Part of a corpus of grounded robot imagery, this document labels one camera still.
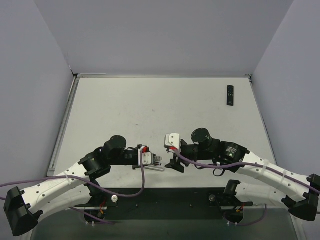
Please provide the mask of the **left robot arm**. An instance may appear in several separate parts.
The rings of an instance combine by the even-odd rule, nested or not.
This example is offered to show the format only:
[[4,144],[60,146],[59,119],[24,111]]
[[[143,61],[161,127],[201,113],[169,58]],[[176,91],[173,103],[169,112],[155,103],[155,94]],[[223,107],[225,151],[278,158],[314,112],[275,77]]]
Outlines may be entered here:
[[34,186],[24,189],[11,183],[3,210],[12,235],[22,236],[41,219],[67,208],[87,203],[96,206],[103,199],[102,193],[114,196],[115,192],[101,187],[97,179],[109,174],[112,166],[138,166],[148,149],[141,144],[127,147],[126,139],[115,135],[56,176],[36,180]]

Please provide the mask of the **black remote control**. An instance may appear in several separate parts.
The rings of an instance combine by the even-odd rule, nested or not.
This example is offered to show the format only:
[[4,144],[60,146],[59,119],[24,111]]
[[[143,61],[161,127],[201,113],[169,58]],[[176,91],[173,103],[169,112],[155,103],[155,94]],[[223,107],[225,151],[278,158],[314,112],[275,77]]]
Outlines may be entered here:
[[227,98],[226,98],[226,104],[228,106],[234,106],[234,93],[235,93],[234,86],[228,85],[227,86]]

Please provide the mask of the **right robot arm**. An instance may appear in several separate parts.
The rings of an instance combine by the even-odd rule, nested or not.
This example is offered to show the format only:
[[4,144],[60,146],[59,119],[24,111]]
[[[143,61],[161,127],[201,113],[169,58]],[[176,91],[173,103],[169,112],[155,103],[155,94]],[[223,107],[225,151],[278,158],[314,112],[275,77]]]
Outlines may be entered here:
[[164,148],[173,153],[166,168],[184,173],[193,165],[200,169],[225,170],[253,178],[262,185],[247,184],[230,179],[224,197],[242,204],[263,204],[284,208],[296,218],[313,222],[320,203],[320,177],[302,175],[281,168],[257,156],[247,148],[229,141],[212,138],[206,128],[191,134],[192,143],[180,134],[166,134]]

